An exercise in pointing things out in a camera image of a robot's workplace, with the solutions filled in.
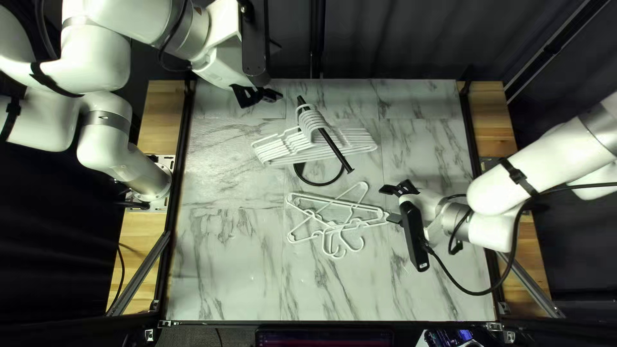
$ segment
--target black rod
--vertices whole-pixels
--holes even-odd
[[[298,95],[297,100],[298,100],[298,107],[300,107],[300,105],[306,104],[306,101],[304,101],[304,98],[301,95]],[[309,108],[303,107],[302,110],[307,111],[309,110]],[[326,143],[328,144],[328,146],[332,148],[332,152],[334,152],[334,155],[336,155],[336,157],[339,159],[339,161],[341,162],[341,164],[343,165],[347,173],[351,174],[352,171],[354,171],[354,169],[351,167],[351,165],[349,165],[349,163],[347,162],[347,159],[345,159],[345,157],[343,156],[343,153],[339,151],[339,148],[336,146],[336,143],[332,141],[332,138],[330,137],[330,135],[328,135],[328,133],[326,132],[324,128],[319,128],[319,133],[326,140]]]

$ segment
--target black cable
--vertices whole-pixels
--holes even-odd
[[[446,196],[445,198],[447,200],[450,199],[454,199],[454,198],[464,198],[467,197],[467,194],[453,194],[450,196]],[[457,234],[458,229],[461,227],[461,225],[463,225],[463,223],[465,222],[465,219],[467,219],[467,217],[469,217],[471,214],[471,209],[469,209],[469,211],[467,211],[467,213],[465,213],[465,215],[463,216],[463,218],[461,220],[458,221],[458,224],[456,224],[456,226],[454,227],[454,230],[452,230],[452,234],[450,235],[450,240],[448,241],[448,254],[453,256],[454,250],[452,249],[452,242],[454,241],[454,236]]]
[[[448,241],[448,254],[451,256],[454,255],[454,250],[452,249],[452,242],[454,240],[454,236],[457,234],[458,229],[461,227],[461,225],[463,225],[463,223],[465,223],[465,220],[470,215],[471,215],[471,209],[465,212],[465,214],[463,215],[463,218],[461,218],[461,220],[458,221],[456,227],[454,227],[454,230],[452,230],[452,234],[450,235],[450,240]]]
[[[120,257],[120,265],[122,265],[122,275],[120,276],[120,284],[118,285],[118,291],[116,291],[116,296],[114,297],[114,300],[112,301],[112,304],[109,305],[109,308],[111,308],[116,300],[118,300],[118,297],[120,296],[120,292],[122,291],[122,284],[124,283],[124,271],[125,271],[125,267],[124,267],[124,258],[122,258],[122,252],[120,251],[120,245],[118,245],[118,256]]]
[[[125,188],[121,192],[119,192],[118,195],[126,195],[131,190],[132,190],[131,188]]]
[[[334,177],[330,181],[327,181],[327,182],[324,182],[324,183],[315,183],[315,182],[311,182],[311,181],[307,180],[306,178],[304,178],[302,176],[302,173],[300,172],[300,166],[304,165],[304,164],[305,163],[295,163],[294,164],[294,171],[296,172],[296,175],[298,175],[298,178],[302,182],[304,182],[304,183],[306,183],[308,185],[312,185],[312,186],[327,186],[327,185],[331,185],[332,183],[336,182],[336,180],[338,180],[343,175],[343,172],[345,171],[345,166],[341,164],[341,170],[336,175],[336,177]]]
[[[58,55],[54,50],[54,47],[51,45],[51,41],[49,40],[49,33],[47,32],[47,26],[45,26],[45,0],[35,1],[35,16],[36,16],[36,26],[38,27],[39,36],[43,40],[43,44],[45,45],[45,50],[49,57],[52,60],[57,60]]]
[[[489,294],[492,291],[498,289],[499,286],[503,283],[503,281],[505,281],[506,277],[508,277],[508,274],[510,274],[510,270],[512,269],[512,265],[514,264],[514,260],[515,260],[515,257],[516,257],[516,242],[518,241],[518,224],[519,224],[519,221],[521,220],[521,215],[523,213],[523,210],[525,210],[524,207],[525,207],[525,205],[523,205],[523,207],[521,207],[521,209],[518,210],[518,212],[516,214],[516,218],[514,219],[514,232],[512,233],[512,249],[510,250],[510,254],[508,255],[508,262],[506,264],[505,270],[503,271],[503,274],[502,274],[501,278],[499,278],[497,283],[493,284],[488,289],[485,289],[485,290],[482,290],[482,291],[471,291],[471,290],[461,286],[454,279],[454,277],[450,274],[448,269],[445,267],[444,263],[441,261],[441,258],[439,258],[439,256],[437,254],[435,254],[435,251],[433,251],[432,248],[430,248],[428,245],[424,245],[424,250],[426,250],[426,252],[428,254],[430,254],[433,257],[435,257],[435,260],[439,263],[439,266],[441,266],[441,269],[445,272],[445,275],[448,276],[450,281],[452,281],[452,283],[458,289],[460,289],[462,292],[464,292],[465,294],[468,294],[468,295],[473,295],[473,296],[482,296],[482,295]]]
[[[150,208],[150,204],[146,202],[138,203],[136,201],[114,201],[114,204],[124,207],[134,207],[137,209],[147,210]]]
[[[163,44],[159,48],[159,54],[157,56],[159,60],[159,65],[163,69],[169,72],[187,72],[193,69],[190,65],[188,65],[187,67],[183,67],[182,69],[172,69],[172,68],[167,67],[165,65],[165,61],[163,60],[163,54],[165,53],[165,49],[167,48],[167,45],[169,44],[169,42],[171,42],[173,36],[176,35],[176,31],[178,31],[178,28],[180,28],[180,24],[182,23],[182,19],[184,18],[184,13],[186,12],[186,6],[188,5],[188,2],[189,2],[188,0],[184,0],[184,3],[182,5],[182,10],[180,12],[180,16],[178,17],[178,20],[173,25],[172,30],[169,32],[169,35],[167,36],[165,41],[163,41]]]
[[[134,249],[134,248],[133,248],[133,247],[131,247],[131,246],[127,246],[127,245],[123,244],[122,242],[118,242],[118,245],[119,245],[119,246],[122,246],[122,247],[124,247],[124,248],[126,248],[126,249],[128,249],[129,251],[131,251],[131,252],[133,252],[133,253],[136,253],[137,255],[139,255],[139,256],[141,256],[141,257],[144,257],[144,255],[143,255],[143,254],[141,254],[141,252],[139,252],[137,249]]]
[[[221,344],[221,347],[223,347],[223,339],[221,338],[221,333],[218,332],[218,328],[214,328],[214,331],[217,332],[218,342]]]
[[[572,190],[572,189],[583,189],[583,188],[601,188],[605,186],[617,186],[617,182],[608,182],[608,183],[591,183],[588,185],[575,185],[575,186],[556,186],[554,188],[547,189],[540,193],[540,195],[554,193],[556,191],[562,190]]]
[[[600,187],[607,187],[607,186],[617,186],[617,182],[608,182],[608,183],[592,183],[592,184],[588,184],[588,185],[574,185],[574,186],[559,186],[559,187],[555,187],[555,188],[551,188],[551,189],[547,189],[545,191],[543,191],[541,193],[541,195],[545,195],[545,194],[550,194],[550,193],[554,193],[556,191],[563,191],[563,190],[573,190],[573,189],[583,189],[583,188],[600,188]],[[499,278],[499,280],[497,281],[497,283],[493,284],[490,288],[483,290],[483,291],[471,291],[469,289],[466,289],[465,287],[461,286],[452,276],[452,274],[450,274],[450,272],[448,271],[448,269],[445,267],[444,263],[441,261],[441,258],[439,258],[439,256],[435,253],[435,251],[433,251],[432,248],[430,248],[428,245],[424,245],[424,250],[432,255],[433,257],[435,257],[435,260],[439,263],[439,266],[441,266],[441,269],[445,272],[445,275],[448,276],[448,278],[450,279],[450,281],[452,281],[452,283],[458,288],[460,289],[462,292],[469,294],[469,295],[473,295],[473,296],[482,296],[482,295],[486,295],[496,289],[499,288],[499,286],[503,283],[503,281],[505,281],[505,279],[508,277],[508,274],[510,273],[510,270],[512,269],[512,265],[514,264],[514,260],[516,259],[516,244],[518,241],[518,226],[521,220],[521,215],[523,214],[523,211],[526,209],[525,207],[535,198],[535,196],[529,198],[521,207],[520,210],[518,210],[518,212],[516,213],[516,217],[514,219],[514,232],[512,233],[512,248],[510,250],[510,253],[508,255],[508,262],[506,263],[506,267],[505,270],[502,274],[502,276]],[[465,218],[463,218],[455,227],[455,231],[458,230],[458,227],[460,227],[460,225],[462,224],[462,221],[465,220]],[[452,232],[452,235],[450,236],[450,241],[452,241],[453,236],[455,234],[455,231]],[[448,251],[450,251],[450,245],[451,243],[448,243]]]
[[[454,198],[464,198],[465,196],[467,196],[467,194],[453,194],[450,196],[446,196],[445,198],[450,200],[450,199],[454,199]]]

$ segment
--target stack of hangers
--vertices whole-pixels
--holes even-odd
[[[313,104],[296,108],[297,127],[257,140],[251,144],[263,164],[284,165],[336,157],[319,129],[325,129],[344,156],[367,153],[378,148],[364,128],[331,127]]]

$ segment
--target white marble tile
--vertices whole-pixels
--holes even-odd
[[[464,193],[472,181],[462,120],[385,119],[380,121],[384,181],[410,179],[443,195]],[[390,209],[396,199],[387,199]]]
[[[299,212],[285,209],[285,230],[301,220]],[[349,232],[345,237],[349,243],[360,246],[360,236],[364,237],[365,248],[359,253],[348,252],[342,259],[323,254],[321,238],[283,244],[283,320],[391,318],[387,230],[374,227]]]
[[[262,165],[251,143],[284,127],[283,119],[194,119],[182,203],[211,209],[282,207],[284,169]]]
[[[409,259],[403,229],[388,226],[388,252],[393,320],[493,320],[492,296],[470,296],[446,277],[439,263],[429,256],[430,268],[417,272]],[[465,288],[484,290],[491,286],[482,247],[465,243],[463,250],[451,256],[447,242],[438,244],[435,253],[448,271]]]
[[[183,207],[168,319],[279,320],[282,209]]]
[[[372,80],[382,119],[462,119],[453,80]]]
[[[287,117],[295,117],[297,97],[317,105],[325,119],[377,119],[377,95],[369,80],[277,80],[285,87]]]
[[[267,88],[284,94],[284,88],[272,81]],[[232,119],[282,119],[286,115],[286,100],[274,103],[261,101],[256,105],[241,109],[231,90],[224,90],[205,80],[197,82],[195,90],[194,118],[232,118]]]

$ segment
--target black velcro strap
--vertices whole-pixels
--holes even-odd
[[[5,142],[9,138],[10,132],[13,130],[13,126],[15,125],[15,120],[17,120],[17,116],[22,113],[22,107],[19,106],[18,97],[11,97],[10,103],[6,106],[6,112],[8,114],[6,116],[6,120],[4,121],[4,126],[0,131],[0,142]]]
[[[536,189],[532,187],[529,182],[527,182],[527,176],[525,176],[522,171],[512,166],[508,159],[501,158],[501,160],[499,160],[499,164],[501,164],[503,168],[508,171],[508,173],[510,174],[510,179],[512,179],[512,181],[517,185],[521,186],[527,192],[527,194],[531,196],[538,195]]]
[[[40,62],[34,62],[30,64],[30,70],[32,70],[32,73],[30,74],[32,78],[34,78],[38,83],[46,86],[47,88],[55,91],[60,95],[68,96],[69,98],[80,98],[83,96],[83,94],[73,94],[60,88],[58,84],[56,84],[56,81],[43,73],[43,71],[41,70]]]

